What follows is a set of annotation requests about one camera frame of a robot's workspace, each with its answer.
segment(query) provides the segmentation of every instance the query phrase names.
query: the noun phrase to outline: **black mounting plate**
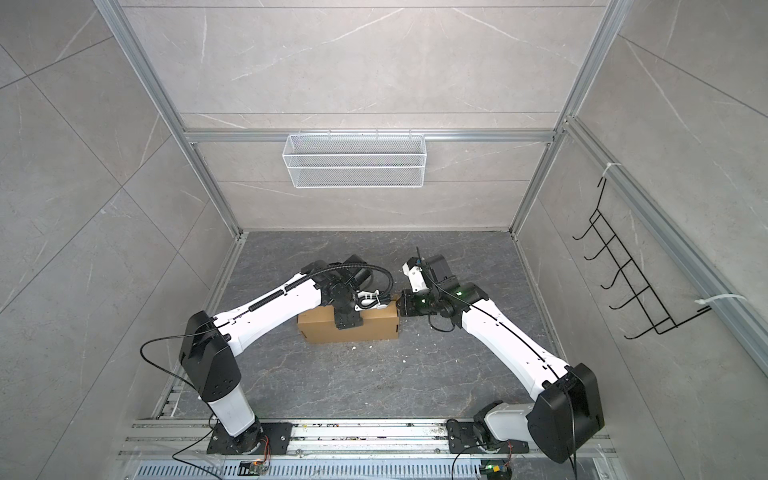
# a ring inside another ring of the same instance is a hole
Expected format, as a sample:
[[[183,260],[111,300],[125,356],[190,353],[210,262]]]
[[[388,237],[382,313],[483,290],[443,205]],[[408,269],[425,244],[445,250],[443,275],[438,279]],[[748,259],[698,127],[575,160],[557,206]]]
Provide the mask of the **black mounting plate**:
[[[454,419],[445,423],[445,429],[448,430],[448,447],[451,453],[485,453],[479,447],[469,448],[470,445],[477,444],[472,425],[473,422],[459,422]],[[509,442],[512,444],[512,453],[529,453],[531,451],[527,442],[519,440],[510,440]],[[498,453],[509,453],[507,442],[501,442]]]
[[[292,428],[293,423],[290,422],[262,422],[260,426],[254,424],[233,439],[224,429],[224,425],[217,422],[206,452],[221,455],[262,455],[266,445],[263,439],[266,436],[270,440],[270,454],[285,455],[288,452]]]

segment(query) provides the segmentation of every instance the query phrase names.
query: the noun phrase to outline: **black wire rack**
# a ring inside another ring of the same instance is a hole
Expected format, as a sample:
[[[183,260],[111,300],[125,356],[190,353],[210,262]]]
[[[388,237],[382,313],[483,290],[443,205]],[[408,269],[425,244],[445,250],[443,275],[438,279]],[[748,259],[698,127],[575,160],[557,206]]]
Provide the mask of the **black wire rack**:
[[[648,278],[646,278],[645,273],[643,273],[643,270],[640,268],[639,265],[637,265],[637,262],[634,261],[634,258],[632,257],[629,250],[627,250],[627,248],[624,246],[624,242],[621,241],[621,238],[619,238],[619,236],[616,234],[616,231],[614,230],[614,228],[611,226],[610,223],[608,223],[608,220],[607,218],[605,218],[605,215],[603,215],[603,213],[600,211],[600,202],[603,200],[603,192],[605,192],[605,178],[600,179],[600,181],[598,182],[598,188],[601,189],[600,197],[598,198],[598,205],[594,208],[592,215],[589,216],[589,228],[587,228],[587,231],[585,231],[583,235],[581,235],[580,237],[573,237],[573,239],[582,240],[584,237],[587,236],[587,233],[589,233],[590,230],[593,230],[598,235],[598,237],[600,238],[600,241],[603,243],[603,247],[592,258],[584,257],[584,259],[586,261],[592,261],[598,258],[598,256],[601,253],[603,253],[604,251],[607,251],[611,255],[611,259],[614,261],[614,263],[616,264],[616,267],[618,268],[618,270],[616,271],[616,274],[614,275],[613,281],[611,281],[611,285],[605,286],[601,284],[600,287],[603,288],[604,290],[609,290],[616,284],[616,280],[618,279],[619,275],[621,275],[632,292],[632,297],[629,300],[627,300],[626,302],[622,303],[619,306],[609,305],[608,308],[610,308],[611,310],[619,310],[627,306],[633,300],[637,300],[637,303],[640,304],[640,308],[643,310],[645,317],[650,323],[650,327],[638,333],[637,335],[635,336],[624,335],[624,338],[629,340],[634,340],[642,337],[643,335],[650,332],[651,330],[654,330],[657,334],[661,335],[669,332],[672,329],[676,329],[677,327],[690,322],[692,319],[695,319],[696,317],[701,316],[709,312],[710,310],[712,310],[711,307],[704,306],[698,309],[694,315],[682,321],[676,321],[672,317],[672,315],[669,313],[666,306],[664,305],[664,302],[661,301],[661,298],[659,298],[659,296],[656,294],[656,290],[654,290],[654,288],[651,286],[650,282],[648,281]],[[605,240],[605,237],[607,236],[607,234],[604,237],[604,235],[600,233],[600,230],[596,227],[596,224],[598,223],[599,220],[602,220],[602,223],[606,226],[607,230],[611,232],[610,233],[611,236],[608,237],[607,240]],[[620,253],[620,250],[614,253],[614,251],[612,251],[610,247],[611,243],[613,243],[614,245],[617,245],[615,248],[620,247],[621,250],[624,251],[624,255],[618,255]],[[628,258],[629,260],[627,260],[626,262],[620,263],[619,260],[617,259],[617,256],[622,258],[626,256],[626,258]],[[634,266],[637,272],[641,275],[644,285],[640,285],[638,287],[635,287],[632,285],[632,282],[630,282],[626,273],[626,269],[630,266]],[[658,302],[658,305],[661,307],[661,310],[664,312],[664,318],[661,321],[657,322],[657,321],[654,321],[653,318],[651,318],[651,315],[648,312],[649,309],[647,308],[647,305],[644,303],[644,302],[647,302],[647,300],[644,300],[643,297],[641,297],[641,294],[645,292],[650,292],[650,295],[648,295],[650,297],[649,300],[651,301],[655,300],[656,302]]]

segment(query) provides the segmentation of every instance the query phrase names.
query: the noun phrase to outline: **white zip tie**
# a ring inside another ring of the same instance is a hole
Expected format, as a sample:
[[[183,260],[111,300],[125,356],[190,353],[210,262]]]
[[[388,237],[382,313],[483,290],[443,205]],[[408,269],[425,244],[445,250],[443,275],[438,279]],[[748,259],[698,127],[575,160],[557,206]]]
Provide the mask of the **white zip tie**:
[[[707,305],[709,302],[712,302],[714,300],[719,300],[721,298],[737,298],[741,300],[746,300],[746,297],[743,295],[736,295],[735,293],[721,293],[720,295],[711,296],[710,298],[694,300],[694,302],[698,303],[699,305]]]
[[[621,165],[621,164],[612,164],[611,162],[608,162],[605,164],[605,170],[603,170],[603,177],[605,177],[605,174],[608,173],[608,169],[613,167],[614,165]]]

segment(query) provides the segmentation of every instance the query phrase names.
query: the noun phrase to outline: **cable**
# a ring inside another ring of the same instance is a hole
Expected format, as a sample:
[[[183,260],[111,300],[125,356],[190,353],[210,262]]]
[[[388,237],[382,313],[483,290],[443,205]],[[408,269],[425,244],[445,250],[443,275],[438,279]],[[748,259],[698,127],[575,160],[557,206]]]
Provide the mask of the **cable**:
[[[213,433],[214,429],[213,429],[213,428],[210,426],[210,420],[211,420],[213,417],[214,417],[214,414],[213,414],[213,413],[211,413],[211,414],[210,414],[210,417],[208,417],[208,428],[210,428],[210,431],[209,431],[208,433],[206,433],[205,435],[203,435],[203,438],[201,438],[200,440],[197,440],[197,441],[196,441],[195,443],[193,443],[192,445],[189,445],[189,446],[186,446],[186,447],[184,447],[183,449],[181,449],[181,450],[179,450],[178,452],[174,453],[174,454],[173,454],[173,455],[171,455],[170,457],[171,457],[173,460],[176,460],[177,462],[186,463],[187,465],[191,465],[191,466],[193,466],[193,467],[195,467],[195,468],[198,468],[198,469],[202,470],[203,472],[206,472],[208,475],[211,475],[211,476],[213,476],[213,477],[216,477],[216,478],[218,478],[218,480],[224,480],[222,477],[220,477],[219,475],[217,475],[217,474],[213,473],[211,470],[208,470],[207,468],[203,468],[203,467],[201,467],[201,466],[199,466],[199,465],[195,465],[194,463],[191,463],[191,462],[187,462],[187,461],[185,461],[185,460],[181,460],[180,458],[176,458],[176,455],[179,455],[179,454],[180,454],[180,453],[182,453],[184,450],[187,450],[187,449],[191,449],[192,447],[194,447],[194,446],[195,446],[195,445],[197,445],[198,443],[202,442],[202,441],[203,441],[205,438],[207,438],[207,437],[208,437],[208,435],[210,435],[211,433]]]
[[[187,380],[186,380],[184,377],[181,377],[181,376],[179,376],[179,375],[176,375],[175,373],[171,372],[170,370],[166,370],[166,369],[164,369],[163,367],[161,367],[161,366],[159,366],[158,364],[156,364],[155,362],[153,362],[153,361],[149,360],[149,359],[148,359],[148,358],[147,358],[147,357],[144,355],[144,347],[145,347],[145,346],[147,346],[147,345],[149,345],[150,343],[153,343],[153,342],[159,342],[159,341],[161,341],[161,340],[170,340],[170,339],[183,339],[183,338],[187,338],[188,336],[198,336],[198,335],[203,335],[204,333],[213,332],[214,330],[218,330],[218,329],[219,329],[219,327],[215,326],[214,328],[212,328],[212,329],[210,329],[210,330],[206,330],[206,331],[204,331],[204,332],[189,333],[189,334],[187,334],[187,335],[171,335],[171,336],[162,336],[162,337],[160,337],[160,338],[158,338],[158,339],[152,339],[152,340],[149,340],[149,341],[147,341],[147,342],[144,342],[144,344],[143,344],[142,346],[140,346],[140,347],[139,347],[139,355],[141,355],[141,358],[142,358],[142,359],[144,359],[144,361],[145,361],[146,363],[149,363],[149,364],[150,364],[150,365],[152,365],[154,368],[156,368],[156,369],[159,369],[159,370],[160,370],[160,371],[162,371],[162,372],[166,372],[168,375],[170,375],[170,376],[172,376],[172,377],[174,377],[174,378],[177,378],[177,379],[181,380],[182,382],[184,382],[184,383],[186,383],[187,385],[189,385],[189,386],[192,388],[192,390],[197,390],[196,388],[194,388],[194,385],[192,385],[191,383],[189,383],[189,382],[188,382],[188,381],[187,381]]]
[[[483,312],[485,315],[487,315],[487,316],[490,316],[490,317],[491,317],[491,318],[492,318],[492,319],[493,319],[495,322],[496,322],[496,321],[498,321],[498,319],[497,319],[495,316],[493,316],[493,315],[491,315],[490,313],[486,312],[485,310],[483,310],[483,309],[482,309],[482,308],[480,308],[479,306],[476,306],[476,305],[474,305],[474,304],[472,304],[472,303],[469,303],[469,302],[467,302],[467,301],[466,301],[466,300],[464,300],[464,299],[460,299],[460,298],[458,298],[456,295],[454,295],[454,294],[452,294],[452,293],[450,293],[450,292],[446,291],[446,290],[445,290],[445,289],[443,289],[443,288],[442,288],[440,285],[438,285],[438,284],[437,284],[437,282],[435,282],[435,287],[437,287],[437,289],[438,289],[438,290],[440,290],[440,291],[442,291],[442,292],[443,292],[445,295],[448,295],[448,296],[450,296],[450,297],[452,297],[452,298],[454,298],[454,299],[458,300],[459,302],[462,302],[462,303],[464,303],[465,305],[467,305],[467,306],[469,306],[469,307],[471,307],[471,308],[474,308],[474,309],[476,309],[476,310],[480,310],[480,311],[481,311],[481,312]],[[528,342],[526,342],[525,340],[523,340],[523,339],[522,339],[522,338],[521,338],[521,337],[520,337],[520,336],[519,336],[517,333],[515,333],[514,331],[512,331],[511,329],[509,329],[509,328],[508,328],[506,325],[504,325],[503,323],[499,323],[499,325],[501,325],[501,326],[503,326],[504,328],[506,328],[508,332],[510,332],[512,335],[516,336],[516,337],[518,338],[518,340],[520,340],[521,342],[523,342],[523,343],[525,344],[525,346],[527,346],[527,347],[528,347],[528,348],[529,348],[529,349],[530,349],[530,350],[531,350],[533,353],[535,353],[535,354],[536,354],[536,356],[537,356],[537,357],[538,357],[538,358],[539,358],[539,359],[540,359],[540,360],[541,360],[541,361],[542,361],[542,362],[543,362],[543,363],[544,363],[544,364],[547,366],[547,368],[549,369],[549,371],[550,371],[550,372],[552,372],[552,375],[554,375],[554,377],[555,377],[555,378],[556,378],[558,381],[560,380],[560,376],[559,376],[559,375],[558,375],[558,374],[555,372],[555,370],[554,370],[554,369],[552,369],[552,367],[551,367],[551,366],[550,366],[550,365],[547,363],[547,361],[546,361],[546,360],[544,360],[544,357],[543,357],[543,356],[541,356],[541,355],[539,354],[539,352],[537,352],[537,351],[536,351],[536,349],[534,349],[532,346],[530,346],[530,345],[528,344]],[[573,406],[573,402],[571,401],[571,396],[570,396],[570,395],[568,395],[568,393],[565,391],[565,389],[564,389],[564,386],[563,386],[563,385],[560,385],[560,388],[561,388],[561,391],[563,392],[563,395],[565,395],[565,398],[568,400],[568,407],[569,407],[569,408],[570,408],[570,410],[571,410],[571,437],[572,437],[572,442],[573,442],[574,452],[573,452],[573,459],[571,460],[571,456],[569,455],[569,456],[568,456],[568,460],[571,462],[571,468],[573,469],[573,472],[574,472],[574,480],[578,480],[578,469],[577,469],[577,465],[578,465],[578,464],[577,464],[577,462],[576,462],[576,418],[575,418],[575,414],[574,414],[574,406]]]
[[[454,325],[454,323],[453,323],[453,322],[451,322],[451,329],[450,329],[450,330],[443,330],[443,329],[439,329],[439,328],[437,328],[436,326],[432,325],[432,315],[427,315],[427,323],[429,324],[429,326],[430,326],[430,327],[431,327],[433,330],[437,330],[438,332],[443,332],[443,333],[450,333],[450,332],[452,332],[453,330],[455,330],[455,328],[456,328],[456,325]]]
[[[194,385],[192,385],[192,384],[191,384],[189,381],[187,381],[187,380],[186,380],[184,377],[182,377],[182,376],[179,376],[179,375],[176,375],[175,373],[171,372],[170,370],[166,370],[166,369],[164,369],[163,367],[161,367],[161,366],[159,366],[158,364],[156,364],[155,362],[153,362],[153,361],[149,360],[149,359],[148,359],[148,358],[147,358],[147,357],[144,355],[144,347],[145,347],[145,346],[147,346],[147,345],[149,345],[149,344],[150,344],[150,343],[152,343],[152,342],[159,342],[159,341],[161,341],[161,340],[170,340],[170,339],[183,339],[183,338],[187,338],[187,337],[189,337],[189,336],[198,336],[198,335],[203,335],[204,333],[213,332],[214,330],[218,330],[218,327],[214,327],[214,328],[212,328],[212,329],[210,329],[210,330],[205,330],[204,332],[188,333],[187,335],[171,335],[171,336],[162,336],[162,337],[160,337],[160,338],[157,338],[157,339],[148,340],[147,342],[144,342],[144,344],[143,344],[143,345],[141,345],[141,346],[139,347],[139,355],[141,355],[141,358],[142,358],[142,359],[144,359],[144,361],[145,361],[145,362],[149,363],[150,365],[152,365],[152,366],[153,366],[153,367],[155,367],[156,369],[159,369],[159,370],[161,370],[161,371],[163,371],[163,372],[166,372],[168,375],[170,375],[170,376],[173,376],[173,377],[175,377],[175,378],[177,378],[177,379],[181,380],[182,382],[184,382],[184,383],[186,383],[187,385],[189,385],[189,386],[192,388],[192,390],[193,390],[193,391],[197,391],[197,389],[196,389],[196,388],[194,388]],[[203,436],[203,437],[202,437],[200,440],[197,440],[197,441],[196,441],[195,443],[193,443],[192,445],[189,445],[189,446],[186,446],[186,447],[184,447],[183,449],[181,449],[181,450],[179,450],[178,452],[174,453],[174,454],[173,454],[173,455],[171,455],[170,457],[171,457],[173,460],[176,460],[177,462],[186,463],[187,465],[191,465],[191,466],[193,466],[193,467],[195,467],[195,468],[198,468],[198,469],[202,470],[203,472],[206,472],[208,475],[212,475],[212,476],[214,476],[214,477],[218,478],[218,480],[224,480],[222,477],[220,477],[219,475],[217,475],[217,474],[215,474],[215,473],[211,472],[210,470],[208,470],[208,469],[206,469],[206,468],[203,468],[203,467],[201,467],[201,466],[199,466],[199,465],[195,465],[194,463],[185,462],[184,460],[181,460],[181,459],[178,459],[178,458],[176,458],[176,455],[179,455],[179,454],[180,454],[180,453],[182,453],[184,450],[187,450],[187,449],[190,449],[190,448],[194,447],[194,446],[195,446],[195,445],[197,445],[198,443],[202,442],[202,441],[203,441],[205,438],[207,438],[207,437],[208,437],[208,435],[210,435],[211,433],[213,433],[213,432],[214,432],[214,428],[210,426],[210,420],[211,420],[213,417],[214,417],[214,412],[213,412],[213,410],[211,410],[211,414],[210,414],[210,417],[208,417],[208,428],[210,428],[210,431],[209,431],[208,433],[206,433],[206,434],[205,434],[205,435],[204,435],[204,436]]]
[[[377,272],[384,273],[387,277],[388,283],[387,283],[387,287],[379,294],[380,296],[389,295],[389,293],[392,291],[392,288],[395,286],[395,279],[392,278],[392,274],[389,272],[389,270],[387,270],[383,266],[369,265],[368,263],[340,263],[338,265],[332,265],[332,266],[323,268],[321,270],[317,270],[316,272],[313,272],[313,273],[308,273],[302,276],[301,278],[299,278],[298,280],[296,280],[295,282],[285,285],[284,288],[277,290],[275,292],[272,292],[269,295],[262,298],[261,300],[249,305],[248,310],[234,317],[233,320],[239,319],[240,317],[242,317],[248,312],[256,311],[257,309],[267,305],[269,302],[271,302],[276,298],[280,298],[283,295],[287,295],[289,291],[295,289],[302,283],[311,280],[315,276],[322,275],[323,273],[333,272],[336,270],[347,270],[349,268],[363,268],[367,270],[375,270]]]
[[[477,445],[470,445],[469,447],[464,448],[458,454],[456,454],[456,457],[453,459],[453,463],[451,464],[451,480],[454,480],[453,479],[453,467],[456,465],[456,460],[458,460],[458,457],[460,455],[463,455],[464,452],[466,452],[469,449],[473,449],[474,447],[487,447],[487,446],[488,446],[487,443],[478,443]]]

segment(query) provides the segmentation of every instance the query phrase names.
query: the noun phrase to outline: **wire mesh basket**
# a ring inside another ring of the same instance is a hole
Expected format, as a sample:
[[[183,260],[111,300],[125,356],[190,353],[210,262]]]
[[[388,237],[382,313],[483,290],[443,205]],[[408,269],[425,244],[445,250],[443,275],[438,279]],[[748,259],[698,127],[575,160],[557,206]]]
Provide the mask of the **wire mesh basket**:
[[[296,188],[421,187],[421,134],[293,134],[283,160]]]

